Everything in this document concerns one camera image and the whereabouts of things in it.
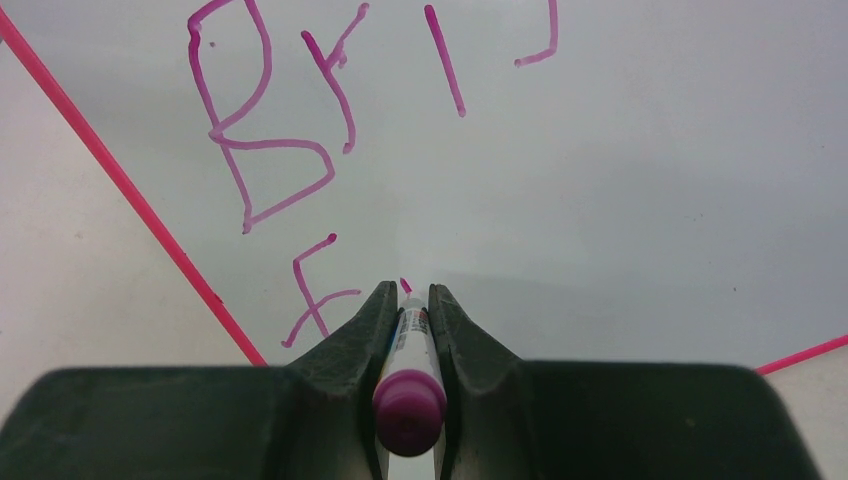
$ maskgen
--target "purple marker cap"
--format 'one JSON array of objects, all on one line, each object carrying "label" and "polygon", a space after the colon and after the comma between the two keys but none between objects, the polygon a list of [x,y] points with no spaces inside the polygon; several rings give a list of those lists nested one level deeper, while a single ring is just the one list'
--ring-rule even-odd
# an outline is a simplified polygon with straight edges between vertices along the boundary
[{"label": "purple marker cap", "polygon": [[396,455],[414,457],[439,439],[447,399],[434,378],[417,370],[401,370],[380,383],[373,407],[380,443]]}]

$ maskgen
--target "marker barrel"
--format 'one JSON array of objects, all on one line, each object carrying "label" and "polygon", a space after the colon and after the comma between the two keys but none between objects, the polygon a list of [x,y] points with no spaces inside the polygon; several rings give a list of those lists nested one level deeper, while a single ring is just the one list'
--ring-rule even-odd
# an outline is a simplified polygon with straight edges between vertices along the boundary
[{"label": "marker barrel", "polygon": [[372,406],[380,443],[396,455],[414,457],[439,439],[447,396],[424,302],[407,299],[398,317]]}]

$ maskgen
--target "white surface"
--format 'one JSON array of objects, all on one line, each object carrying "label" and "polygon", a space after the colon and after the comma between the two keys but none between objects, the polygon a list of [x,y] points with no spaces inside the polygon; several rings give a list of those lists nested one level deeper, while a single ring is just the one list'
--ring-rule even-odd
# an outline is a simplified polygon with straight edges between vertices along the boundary
[{"label": "white surface", "polygon": [[[57,367],[245,363],[5,45],[0,152],[0,416]],[[843,348],[769,377],[831,480],[848,478],[846,371]]]},{"label": "white surface", "polygon": [[[848,4],[830,0],[435,2],[468,109],[460,119],[423,2],[375,4],[334,70],[357,145],[299,37],[327,55],[357,1],[260,0],[275,70],[236,139],[313,139],[336,178],[241,234],[242,202],[207,136],[187,62],[203,2],[5,0],[4,7],[272,363],[314,345],[316,297],[407,277],[450,285],[527,357],[758,366],[844,335]],[[244,4],[203,22],[221,116],[256,87]],[[256,212],[321,174],[311,152],[236,152]],[[322,309],[330,329],[361,298]]]}]

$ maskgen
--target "marker label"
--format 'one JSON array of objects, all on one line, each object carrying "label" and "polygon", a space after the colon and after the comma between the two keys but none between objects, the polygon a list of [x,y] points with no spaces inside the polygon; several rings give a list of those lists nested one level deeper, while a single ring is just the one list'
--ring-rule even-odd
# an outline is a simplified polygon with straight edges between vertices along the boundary
[{"label": "marker label", "polygon": [[423,308],[424,303],[411,299],[403,305],[405,307],[398,319],[398,327],[380,381],[402,370],[419,370],[435,378],[444,388],[436,344],[430,332],[430,320]]}]

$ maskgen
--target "pink line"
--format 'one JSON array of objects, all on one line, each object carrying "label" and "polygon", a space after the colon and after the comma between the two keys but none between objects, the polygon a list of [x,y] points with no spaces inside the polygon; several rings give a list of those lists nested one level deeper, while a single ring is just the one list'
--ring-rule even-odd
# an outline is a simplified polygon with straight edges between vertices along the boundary
[{"label": "pink line", "polygon": [[813,357],[823,355],[827,352],[845,346],[848,346],[848,335],[844,335],[839,338],[834,338],[833,340],[822,343],[821,345],[816,345],[815,347],[808,348],[803,352],[798,352],[794,355],[782,358],[776,362],[769,363],[768,365],[763,365],[762,367],[757,369],[757,373],[759,373],[760,375],[768,375],[769,373],[774,373],[778,370],[795,365],[796,363],[809,360]]},{"label": "pink line", "polygon": [[456,113],[460,117],[465,116],[465,102],[462,101],[462,93],[459,92],[459,84],[456,81],[456,74],[453,71],[453,64],[450,61],[448,46],[445,43],[445,37],[442,35],[442,29],[439,27],[439,19],[436,18],[436,10],[432,5],[424,7],[424,18],[427,19],[427,26],[430,27],[430,33],[433,34],[433,41],[436,42],[436,49],[439,51],[439,58],[442,60],[442,67],[445,69],[445,76],[448,78],[448,87],[450,87],[453,101],[456,104]]},{"label": "pink line", "polygon": [[[289,348],[294,344],[294,339],[295,337],[297,337],[298,331],[303,326],[303,322],[306,321],[306,317],[310,315],[312,316],[312,318],[315,319],[315,324],[318,325],[318,330],[321,331],[321,335],[323,335],[324,338],[327,338],[330,335],[330,332],[327,330],[327,324],[324,322],[324,319],[321,317],[321,313],[318,311],[318,308],[323,305],[323,303],[319,302],[318,304],[316,304],[315,300],[312,298],[312,293],[309,291],[309,287],[306,286],[306,280],[303,278],[303,270],[300,268],[300,263],[314,255],[321,249],[332,245],[337,238],[338,235],[336,235],[335,233],[331,233],[325,240],[316,243],[308,250],[295,257],[294,261],[292,261],[294,278],[297,280],[297,286],[300,288],[300,293],[303,294],[303,298],[304,300],[306,300],[307,309],[306,312],[304,312],[304,314],[297,320],[297,322],[295,322],[294,327],[289,333],[288,340],[282,342],[283,346],[286,348]],[[336,292],[324,297],[322,301],[329,301],[333,298],[343,295],[359,295],[360,293],[362,293],[360,290],[343,290],[341,292]]]},{"label": "pink line", "polygon": [[359,295],[360,293],[362,293],[362,290],[342,290],[340,292],[331,293],[326,297],[322,298],[321,300],[318,300],[318,303],[315,304],[315,310],[313,311],[312,309],[308,309],[303,312],[303,315],[301,315],[300,318],[297,319],[297,322],[294,324],[294,327],[292,327],[291,332],[289,332],[289,338],[283,340],[280,343],[285,348],[291,348],[294,345],[295,339],[297,339],[298,332],[300,332],[300,329],[301,327],[303,327],[303,324],[306,323],[306,319],[312,316],[314,312],[317,312],[319,308],[324,306],[324,304],[334,298],[344,297],[348,295]]},{"label": "pink line", "polygon": [[[219,120],[218,114],[216,113],[215,107],[212,103],[212,95],[209,92],[206,80],[203,77],[203,69],[200,65],[200,30],[201,22],[206,17],[232,1],[233,0],[213,0],[189,17],[188,30],[190,41],[188,46],[188,57],[189,64],[191,65],[191,71],[194,75],[195,83],[197,84],[197,90],[203,100],[203,105],[206,108],[206,113],[209,115],[209,120],[212,122],[212,130],[209,131],[209,138],[221,147],[221,152],[224,154],[224,158],[227,161],[227,165],[229,166],[230,172],[236,181],[242,201],[244,202],[243,233],[246,234],[251,231],[253,225],[290,207],[294,203],[303,200],[309,195],[312,195],[321,188],[325,187],[328,183],[330,183],[333,177],[335,177],[336,172],[333,168],[333,161],[330,158],[329,153],[327,153],[327,150],[317,142],[288,138],[259,141],[236,141],[227,139],[224,136],[224,132],[227,128],[241,121],[254,107],[256,107],[259,100],[262,99],[262,96],[268,89],[272,73],[271,37],[268,34],[268,29],[265,27],[262,15],[256,6],[256,0],[244,0],[245,8],[253,19],[253,23],[256,26],[256,30],[259,33],[259,38],[262,43],[262,74],[259,78],[259,84],[256,86],[256,89],[253,91],[250,98],[248,98],[247,101],[232,115],[226,117],[224,120]],[[231,150],[261,150],[270,148],[305,148],[307,150],[312,150],[321,157],[327,173],[315,183],[305,187],[293,195],[290,195],[279,203],[272,205],[254,216],[253,203],[250,200],[250,193],[247,190],[247,186],[244,183],[244,179],[239,171],[238,165],[236,165]]]},{"label": "pink line", "polygon": [[557,44],[559,43],[559,14],[557,13],[556,2],[557,0],[548,0],[548,17],[550,18],[550,40],[548,42],[548,48],[539,53],[534,53],[533,55],[517,58],[515,62],[513,62],[516,67],[523,67],[525,65],[541,62],[556,53]]},{"label": "pink line", "polygon": [[2,6],[0,6],[0,35],[6,40],[9,48],[18,57],[18,60],[21,61],[21,64],[23,64],[29,74],[32,75],[33,80],[38,83],[38,86],[47,95],[47,98],[53,102],[56,110],[65,118],[68,125],[79,136],[80,140],[82,140],[83,144],[85,144],[100,166],[103,167],[103,171],[109,175],[109,178],[112,179],[118,190],[124,195],[144,224],[147,225],[147,228],[162,245],[162,248],[165,249],[177,268],[183,272],[183,275],[185,275],[191,286],[194,287],[197,294],[206,303],[206,306],[209,307],[209,310],[215,314],[221,326],[232,337],[248,361],[257,366],[267,365],[265,359],[262,358],[262,354],[259,353],[250,341],[250,338],[244,333],[244,330],[241,329],[232,315],[230,315],[230,312],[227,311],[227,307],[224,306],[221,299],[212,291],[212,288],[197,270],[197,267],[191,263],[191,260],[183,252],[180,244],[171,235],[168,228],[165,227],[165,224],[162,223],[162,220],[156,215],[156,212],[153,211],[153,208],[150,207],[150,204],[147,203],[141,192],[138,191],[138,188],[136,188],[132,180],[130,180],[126,172],[124,172],[115,160],[115,157],[112,156],[112,153],[109,152],[109,149],[106,148],[103,141],[100,140],[97,133],[91,128],[91,125],[83,117],[76,105],[74,105],[65,91],[62,90],[62,87],[59,86],[59,83],[50,74],[50,71],[47,70],[47,67],[38,58],[38,55],[32,50],[32,47],[24,40],[24,37],[12,24],[12,21],[9,20]]},{"label": "pink line", "polygon": [[369,5],[367,3],[363,3],[359,6],[353,21],[350,22],[350,25],[348,25],[347,29],[345,29],[344,33],[342,33],[342,36],[339,37],[339,40],[336,42],[336,46],[333,47],[333,51],[330,52],[330,55],[327,58],[324,58],[324,54],[321,53],[321,48],[318,46],[318,42],[315,41],[311,33],[306,30],[300,32],[301,38],[303,38],[304,43],[306,43],[306,48],[309,49],[309,53],[312,54],[312,59],[315,60],[315,65],[318,66],[318,70],[321,71],[321,75],[324,76],[324,80],[327,82],[327,85],[330,86],[330,90],[333,91],[333,94],[336,96],[336,99],[339,101],[339,106],[342,109],[342,115],[344,115],[345,124],[347,125],[347,143],[345,143],[344,147],[342,147],[342,153],[344,154],[350,153],[356,145],[356,125],[353,122],[353,112],[350,110],[350,103],[348,102],[341,85],[339,85],[339,81],[336,80],[335,75],[333,75],[333,66],[338,64],[339,68],[343,68],[347,63],[347,55],[344,53],[344,41],[351,32],[353,32],[353,29],[356,28],[359,22],[365,18],[368,8]]}]

